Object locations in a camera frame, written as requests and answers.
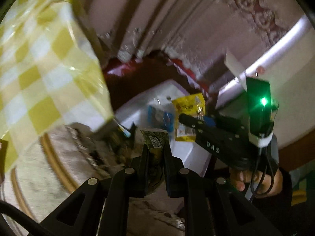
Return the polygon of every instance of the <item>green led light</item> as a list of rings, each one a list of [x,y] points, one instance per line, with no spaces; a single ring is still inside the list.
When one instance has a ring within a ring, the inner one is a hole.
[[[268,104],[268,100],[267,100],[266,98],[262,98],[262,99],[260,100],[260,103],[261,103],[263,106],[265,106],[266,104]]]

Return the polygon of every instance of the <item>blue packet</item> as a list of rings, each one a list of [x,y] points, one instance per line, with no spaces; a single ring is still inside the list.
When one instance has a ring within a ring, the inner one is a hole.
[[[216,124],[215,124],[215,120],[213,120],[211,117],[207,117],[207,116],[204,116],[204,122],[207,124],[207,126],[209,127],[215,127]]]
[[[174,115],[154,106],[148,106],[148,122],[154,128],[160,128],[167,132],[173,132]]]

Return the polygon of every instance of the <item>curtain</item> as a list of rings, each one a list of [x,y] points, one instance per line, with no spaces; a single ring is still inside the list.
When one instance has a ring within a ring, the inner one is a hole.
[[[81,2],[106,57],[127,62],[162,50],[208,93],[234,78],[224,65],[227,50],[245,70],[304,14],[295,0]]]

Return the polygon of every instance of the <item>sleeve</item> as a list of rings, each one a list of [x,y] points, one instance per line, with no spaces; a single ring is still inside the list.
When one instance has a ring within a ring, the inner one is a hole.
[[[279,168],[283,176],[281,193],[266,198],[256,198],[253,205],[283,234],[290,235],[292,182],[288,172]]]

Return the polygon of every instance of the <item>human hand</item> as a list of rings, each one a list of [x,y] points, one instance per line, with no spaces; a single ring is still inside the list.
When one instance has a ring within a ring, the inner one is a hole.
[[[250,183],[253,173],[248,170],[238,171],[232,168],[230,168],[229,171],[231,174],[230,175],[231,184],[240,192],[244,191],[245,183]],[[263,173],[261,171],[256,172],[254,182],[258,183],[262,177],[262,174]],[[261,198],[279,194],[282,191],[282,181],[283,181],[282,173],[278,169],[274,177],[274,183],[273,183],[273,187],[271,191],[268,194],[261,196]],[[258,194],[265,193],[269,189],[270,185],[271,185],[271,176],[266,174],[262,184],[257,189],[257,193]]]

